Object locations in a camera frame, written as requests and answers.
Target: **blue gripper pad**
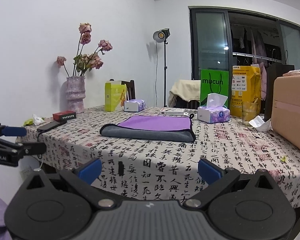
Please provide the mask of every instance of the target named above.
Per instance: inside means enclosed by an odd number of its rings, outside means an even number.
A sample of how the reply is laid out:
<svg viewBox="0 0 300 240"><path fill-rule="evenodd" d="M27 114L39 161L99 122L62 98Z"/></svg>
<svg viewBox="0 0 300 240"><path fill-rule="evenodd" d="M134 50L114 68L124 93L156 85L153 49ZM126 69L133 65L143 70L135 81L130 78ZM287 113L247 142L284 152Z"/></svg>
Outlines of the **blue gripper pad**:
<svg viewBox="0 0 300 240"><path fill-rule="evenodd" d="M91 183L99 177L99 175L101 174L101 170L101 160L93 159L80 168L76 169L74 174L76 174L79 179L82 179L83 181L91 185Z"/></svg>
<svg viewBox="0 0 300 240"><path fill-rule="evenodd" d="M26 136L27 130L24 127L10 127L6 126L1 131L4 136Z"/></svg>
<svg viewBox="0 0 300 240"><path fill-rule="evenodd" d="M221 179L222 173L221 168L215 166L213 163L201 159L198 162L198 173L201 178L208 183L208 185L212 184L213 182Z"/></svg>

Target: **lamp stand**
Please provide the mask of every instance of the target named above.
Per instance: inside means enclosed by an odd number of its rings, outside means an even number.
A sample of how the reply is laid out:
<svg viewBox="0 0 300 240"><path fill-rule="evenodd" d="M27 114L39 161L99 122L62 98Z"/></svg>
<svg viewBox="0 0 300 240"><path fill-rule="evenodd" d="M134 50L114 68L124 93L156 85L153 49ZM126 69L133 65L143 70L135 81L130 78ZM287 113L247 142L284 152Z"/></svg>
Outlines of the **lamp stand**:
<svg viewBox="0 0 300 240"><path fill-rule="evenodd" d="M164 40L164 107L167 107L166 104L166 89L167 89L167 65L166 65L166 45L167 40Z"/></svg>

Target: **pink glittery vase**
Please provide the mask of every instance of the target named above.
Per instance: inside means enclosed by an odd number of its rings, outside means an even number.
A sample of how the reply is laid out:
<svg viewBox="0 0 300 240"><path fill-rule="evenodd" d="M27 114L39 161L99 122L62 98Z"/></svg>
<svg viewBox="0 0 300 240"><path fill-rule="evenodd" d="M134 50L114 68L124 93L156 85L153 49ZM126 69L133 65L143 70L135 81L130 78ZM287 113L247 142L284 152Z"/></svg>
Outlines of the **pink glittery vase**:
<svg viewBox="0 0 300 240"><path fill-rule="evenodd" d="M84 78L84 76L67 77L66 99L68 100L68 109L77 114L84 112L83 99L86 97Z"/></svg>

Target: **lamp head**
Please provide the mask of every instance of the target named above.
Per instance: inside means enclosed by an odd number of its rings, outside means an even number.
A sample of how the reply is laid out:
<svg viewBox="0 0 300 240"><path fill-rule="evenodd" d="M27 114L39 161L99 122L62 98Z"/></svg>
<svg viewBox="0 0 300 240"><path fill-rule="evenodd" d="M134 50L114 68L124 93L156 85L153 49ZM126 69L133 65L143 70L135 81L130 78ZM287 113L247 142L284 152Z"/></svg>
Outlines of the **lamp head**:
<svg viewBox="0 0 300 240"><path fill-rule="evenodd" d="M170 30L169 29L162 29L162 30L156 31L153 34L153 39L156 42L160 43L160 42L165 41L169 36L170 36Z"/></svg>

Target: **tissue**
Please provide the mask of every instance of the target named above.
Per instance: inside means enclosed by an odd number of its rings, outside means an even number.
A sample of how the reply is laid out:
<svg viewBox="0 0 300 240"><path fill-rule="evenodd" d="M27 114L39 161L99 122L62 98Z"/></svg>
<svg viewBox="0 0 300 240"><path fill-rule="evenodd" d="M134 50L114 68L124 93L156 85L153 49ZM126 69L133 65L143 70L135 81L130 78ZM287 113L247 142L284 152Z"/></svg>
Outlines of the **tissue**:
<svg viewBox="0 0 300 240"><path fill-rule="evenodd" d="M271 129L271 119L265 122L260 115L249 121L249 124L259 132L267 132Z"/></svg>
<svg viewBox="0 0 300 240"><path fill-rule="evenodd" d="M199 106L197 119L207 123L229 122L230 110L224 106L228 97L217 93L208 94L207 106Z"/></svg>

